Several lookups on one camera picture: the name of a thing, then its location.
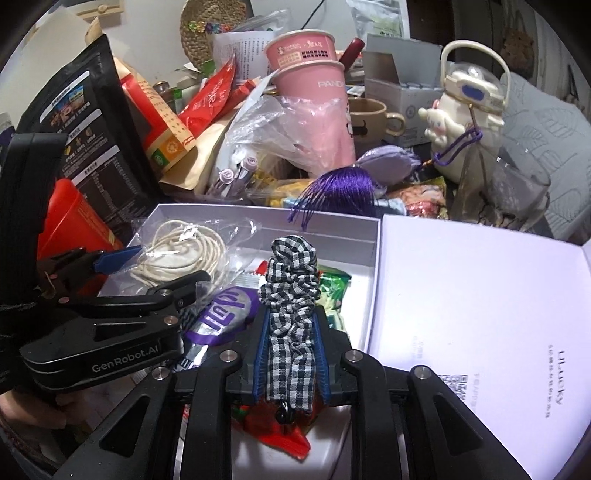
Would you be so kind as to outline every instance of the qr code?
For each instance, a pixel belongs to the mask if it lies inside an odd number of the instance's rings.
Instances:
[[[439,375],[439,378],[454,392],[462,401],[466,401],[466,388],[468,386],[467,375]]]

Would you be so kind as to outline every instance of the checkered scrunchie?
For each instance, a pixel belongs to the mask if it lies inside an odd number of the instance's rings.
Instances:
[[[287,400],[310,411],[314,399],[312,315],[320,297],[316,250],[304,238],[273,241],[266,279],[259,292],[271,311],[267,399]]]

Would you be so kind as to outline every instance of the purple snack wrapper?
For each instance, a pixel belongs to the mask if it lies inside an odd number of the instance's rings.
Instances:
[[[254,320],[258,307],[258,290],[254,288],[232,286],[220,292],[185,332],[185,353],[172,370],[199,366],[208,347],[232,341]]]

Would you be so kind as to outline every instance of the glass cup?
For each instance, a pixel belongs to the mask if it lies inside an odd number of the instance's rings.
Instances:
[[[520,144],[498,155],[476,143],[466,154],[449,218],[526,231],[550,204],[550,176]]]

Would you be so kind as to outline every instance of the red container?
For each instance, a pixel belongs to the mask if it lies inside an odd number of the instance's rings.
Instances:
[[[71,180],[61,179],[49,200],[37,259],[85,247],[87,251],[113,251],[123,245],[96,214]]]

